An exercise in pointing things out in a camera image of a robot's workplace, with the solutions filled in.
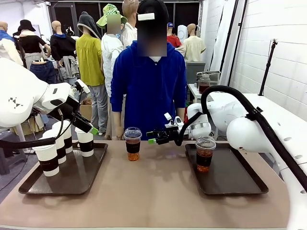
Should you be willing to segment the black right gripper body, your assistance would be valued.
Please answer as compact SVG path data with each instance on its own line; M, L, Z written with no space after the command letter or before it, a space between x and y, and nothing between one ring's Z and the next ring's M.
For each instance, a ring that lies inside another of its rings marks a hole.
M169 143L173 141L176 145L181 145L183 142L183 136L180 135L178 125L168 126L166 125L164 130L156 131L155 142L158 145Z

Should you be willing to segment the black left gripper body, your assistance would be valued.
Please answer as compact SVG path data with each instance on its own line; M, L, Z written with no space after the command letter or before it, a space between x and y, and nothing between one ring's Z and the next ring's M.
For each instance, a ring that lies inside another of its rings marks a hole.
M92 130L93 126L88 119L79 113L80 103L72 96L68 96L65 103L60 105L65 120L69 120L75 127L85 133Z

